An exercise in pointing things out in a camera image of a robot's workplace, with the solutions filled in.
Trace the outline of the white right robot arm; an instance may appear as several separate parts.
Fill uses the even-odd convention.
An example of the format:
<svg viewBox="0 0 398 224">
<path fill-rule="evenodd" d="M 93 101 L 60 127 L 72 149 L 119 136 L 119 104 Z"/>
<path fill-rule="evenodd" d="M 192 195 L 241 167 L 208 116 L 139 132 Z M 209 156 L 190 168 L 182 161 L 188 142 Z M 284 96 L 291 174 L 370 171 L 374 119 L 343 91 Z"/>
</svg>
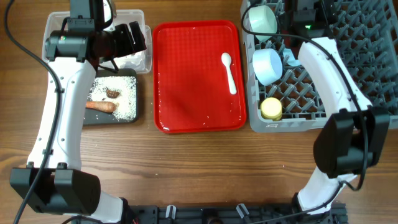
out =
<svg viewBox="0 0 398 224">
<path fill-rule="evenodd" d="M 359 90 L 329 35 L 333 1 L 299 1 L 293 7 L 294 37 L 303 40 L 298 60 L 327 117 L 313 145 L 317 166 L 295 198 L 302 213 L 318 215 L 330 210 L 344 187 L 361 189 L 367 169 L 379 161 L 390 117 Z"/>
</svg>

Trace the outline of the orange carrot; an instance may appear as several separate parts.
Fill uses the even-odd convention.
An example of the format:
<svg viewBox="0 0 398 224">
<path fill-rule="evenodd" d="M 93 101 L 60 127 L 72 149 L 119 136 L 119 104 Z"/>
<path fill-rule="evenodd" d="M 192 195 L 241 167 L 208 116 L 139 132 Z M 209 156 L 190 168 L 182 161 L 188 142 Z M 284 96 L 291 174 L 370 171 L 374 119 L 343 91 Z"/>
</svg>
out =
<svg viewBox="0 0 398 224">
<path fill-rule="evenodd" d="M 87 101 L 86 108 L 92 110 L 98 110 L 104 113 L 113 113 L 116 111 L 118 103 L 108 102 L 108 101 Z"/>
</svg>

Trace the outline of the mint green bowl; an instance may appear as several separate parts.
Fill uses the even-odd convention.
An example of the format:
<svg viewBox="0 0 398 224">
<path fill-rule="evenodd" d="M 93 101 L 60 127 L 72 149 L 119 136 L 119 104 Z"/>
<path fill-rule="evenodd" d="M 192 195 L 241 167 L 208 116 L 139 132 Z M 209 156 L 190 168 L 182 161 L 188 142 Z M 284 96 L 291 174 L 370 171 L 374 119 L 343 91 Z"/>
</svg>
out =
<svg viewBox="0 0 398 224">
<path fill-rule="evenodd" d="M 266 5 L 256 6 L 249 10 L 249 22 L 253 32 L 277 33 L 277 20 L 273 10 Z"/>
</svg>

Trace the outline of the white tissue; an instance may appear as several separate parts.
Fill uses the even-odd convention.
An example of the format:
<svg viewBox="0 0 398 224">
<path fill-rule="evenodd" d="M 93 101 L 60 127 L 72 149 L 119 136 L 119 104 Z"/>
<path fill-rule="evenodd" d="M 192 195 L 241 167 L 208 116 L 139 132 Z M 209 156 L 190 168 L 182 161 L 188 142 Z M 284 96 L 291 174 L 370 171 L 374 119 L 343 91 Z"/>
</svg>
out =
<svg viewBox="0 0 398 224">
<path fill-rule="evenodd" d="M 135 54 L 116 58 L 115 62 L 121 68 L 139 69 L 140 67 L 144 66 L 145 57 L 146 55 L 144 52 L 138 52 Z"/>
</svg>

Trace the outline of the light blue plate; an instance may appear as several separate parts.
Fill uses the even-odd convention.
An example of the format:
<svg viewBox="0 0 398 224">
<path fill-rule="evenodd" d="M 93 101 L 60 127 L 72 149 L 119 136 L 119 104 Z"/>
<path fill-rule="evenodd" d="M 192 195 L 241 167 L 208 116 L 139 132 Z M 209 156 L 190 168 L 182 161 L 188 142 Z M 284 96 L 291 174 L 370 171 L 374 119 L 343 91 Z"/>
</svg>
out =
<svg viewBox="0 0 398 224">
<path fill-rule="evenodd" d="M 297 60 L 294 56 L 294 53 L 291 49 L 284 49 L 283 52 L 283 64 L 288 65 L 291 67 L 298 67 L 301 66 L 301 63 L 299 60 Z"/>
</svg>

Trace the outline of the light blue bowl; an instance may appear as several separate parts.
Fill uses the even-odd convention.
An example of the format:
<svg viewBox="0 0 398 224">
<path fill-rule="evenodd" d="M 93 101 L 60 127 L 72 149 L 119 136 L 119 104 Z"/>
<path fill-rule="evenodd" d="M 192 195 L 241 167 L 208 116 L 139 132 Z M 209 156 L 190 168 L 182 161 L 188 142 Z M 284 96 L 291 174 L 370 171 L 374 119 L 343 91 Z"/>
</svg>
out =
<svg viewBox="0 0 398 224">
<path fill-rule="evenodd" d="M 258 81 L 264 86 L 273 84 L 282 76 L 282 61 L 274 49 L 256 50 L 252 64 Z"/>
</svg>

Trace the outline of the yellow plastic cup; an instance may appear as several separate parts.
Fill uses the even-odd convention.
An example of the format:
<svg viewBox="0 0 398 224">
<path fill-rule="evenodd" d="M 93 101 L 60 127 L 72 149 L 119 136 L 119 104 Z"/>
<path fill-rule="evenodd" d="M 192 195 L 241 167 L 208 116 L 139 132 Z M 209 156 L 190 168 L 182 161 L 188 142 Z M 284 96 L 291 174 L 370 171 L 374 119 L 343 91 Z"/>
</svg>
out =
<svg viewBox="0 0 398 224">
<path fill-rule="evenodd" d="M 266 98 L 260 105 L 260 111 L 264 119 L 278 121 L 282 118 L 282 103 L 277 98 Z"/>
</svg>

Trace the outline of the brown food scrap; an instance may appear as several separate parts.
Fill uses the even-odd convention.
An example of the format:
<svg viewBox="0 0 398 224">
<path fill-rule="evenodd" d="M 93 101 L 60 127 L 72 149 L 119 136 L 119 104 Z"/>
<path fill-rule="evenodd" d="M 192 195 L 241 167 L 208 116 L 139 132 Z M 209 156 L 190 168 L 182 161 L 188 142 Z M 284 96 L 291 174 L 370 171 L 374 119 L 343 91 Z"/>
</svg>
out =
<svg viewBox="0 0 398 224">
<path fill-rule="evenodd" d="M 106 96 L 107 96 L 108 98 L 115 99 L 115 98 L 117 98 L 119 95 L 120 95 L 120 92 L 118 92 L 118 91 L 116 91 L 116 90 L 109 90 L 109 89 L 106 90 Z"/>
</svg>

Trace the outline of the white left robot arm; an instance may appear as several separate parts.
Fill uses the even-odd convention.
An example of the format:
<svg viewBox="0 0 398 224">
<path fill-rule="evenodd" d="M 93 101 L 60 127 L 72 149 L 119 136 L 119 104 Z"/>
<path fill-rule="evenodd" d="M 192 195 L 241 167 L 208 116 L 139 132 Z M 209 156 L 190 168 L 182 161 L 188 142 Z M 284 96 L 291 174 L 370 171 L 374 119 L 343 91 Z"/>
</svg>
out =
<svg viewBox="0 0 398 224">
<path fill-rule="evenodd" d="M 146 49 L 136 22 L 114 25 L 112 1 L 71 1 L 70 14 L 43 46 L 49 73 L 37 141 L 24 168 L 11 171 L 22 206 L 92 223 L 137 223 L 125 198 L 102 191 L 97 176 L 81 170 L 80 142 L 87 96 L 103 62 Z"/>
</svg>

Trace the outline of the white plastic spoon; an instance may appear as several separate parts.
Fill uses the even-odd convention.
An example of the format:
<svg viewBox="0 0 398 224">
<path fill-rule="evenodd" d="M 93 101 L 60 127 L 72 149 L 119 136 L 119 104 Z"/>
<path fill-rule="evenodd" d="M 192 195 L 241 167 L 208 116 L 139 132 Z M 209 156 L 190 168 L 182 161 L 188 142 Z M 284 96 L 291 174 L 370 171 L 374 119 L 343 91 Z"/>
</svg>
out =
<svg viewBox="0 0 398 224">
<path fill-rule="evenodd" d="M 223 65 L 226 68 L 226 73 L 227 73 L 227 77 L 228 77 L 229 92 L 232 95 L 235 95 L 235 94 L 237 94 L 237 89 L 236 89 L 234 78 L 233 78 L 233 75 L 232 75 L 232 72 L 231 72 L 231 63 L 232 63 L 231 56 L 227 52 L 222 53 L 221 61 L 222 61 Z"/>
</svg>

